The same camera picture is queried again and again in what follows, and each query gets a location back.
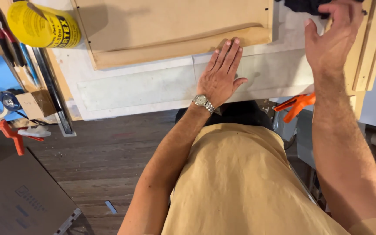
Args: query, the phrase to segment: black pants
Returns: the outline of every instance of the black pants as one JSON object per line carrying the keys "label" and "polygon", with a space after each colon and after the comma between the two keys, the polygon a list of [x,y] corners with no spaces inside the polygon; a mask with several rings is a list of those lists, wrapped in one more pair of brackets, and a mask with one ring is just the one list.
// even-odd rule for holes
{"label": "black pants", "polygon": [[[175,117],[175,124],[185,114],[186,110],[187,108],[178,111]],[[227,104],[227,108],[223,110],[221,115],[213,113],[204,126],[210,126],[217,123],[237,123],[250,126],[263,126],[274,131],[268,115],[259,109],[258,104],[256,104],[254,100]]]}

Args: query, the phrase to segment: blue pen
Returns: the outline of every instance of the blue pen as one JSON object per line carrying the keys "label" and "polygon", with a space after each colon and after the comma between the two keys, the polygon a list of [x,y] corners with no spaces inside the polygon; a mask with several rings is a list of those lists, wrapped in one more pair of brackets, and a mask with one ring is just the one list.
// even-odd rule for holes
{"label": "blue pen", "polygon": [[27,51],[25,44],[22,43],[22,42],[20,42],[20,48],[21,48],[21,51],[24,54],[25,61],[27,62],[27,65],[30,68],[31,75],[33,76],[33,79],[34,79],[34,85],[36,87],[39,87],[40,86],[39,78],[37,77],[37,73],[35,72],[33,64],[31,63],[29,51]]}

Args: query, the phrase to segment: watch face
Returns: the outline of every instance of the watch face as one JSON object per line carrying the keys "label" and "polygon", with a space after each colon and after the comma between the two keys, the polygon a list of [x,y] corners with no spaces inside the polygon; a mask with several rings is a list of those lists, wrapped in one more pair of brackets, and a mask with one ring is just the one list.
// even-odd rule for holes
{"label": "watch face", "polygon": [[196,98],[195,98],[195,103],[196,104],[199,104],[199,105],[203,105],[207,102],[207,98],[205,95],[198,95]]}

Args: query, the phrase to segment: beige t-shirt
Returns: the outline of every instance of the beige t-shirt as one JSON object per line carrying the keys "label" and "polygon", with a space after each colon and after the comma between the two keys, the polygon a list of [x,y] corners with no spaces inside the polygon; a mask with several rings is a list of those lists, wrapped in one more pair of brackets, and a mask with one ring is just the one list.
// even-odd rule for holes
{"label": "beige t-shirt", "polygon": [[[352,235],[376,235],[376,219]],[[171,196],[163,235],[349,235],[313,204],[281,138],[264,127],[204,127]]]}

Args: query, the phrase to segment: man's left arm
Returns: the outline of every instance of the man's left arm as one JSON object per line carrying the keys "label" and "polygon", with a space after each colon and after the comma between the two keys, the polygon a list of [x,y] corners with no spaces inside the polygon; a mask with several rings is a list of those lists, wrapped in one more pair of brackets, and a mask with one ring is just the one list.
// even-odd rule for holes
{"label": "man's left arm", "polygon": [[[227,40],[221,52],[216,50],[201,75],[197,94],[203,94],[219,107],[246,78],[234,79],[242,57],[240,40]],[[118,235],[141,235],[162,232],[168,214],[168,199],[184,167],[192,143],[210,117],[210,112],[191,103],[186,113],[160,142],[134,191],[132,202]]]}

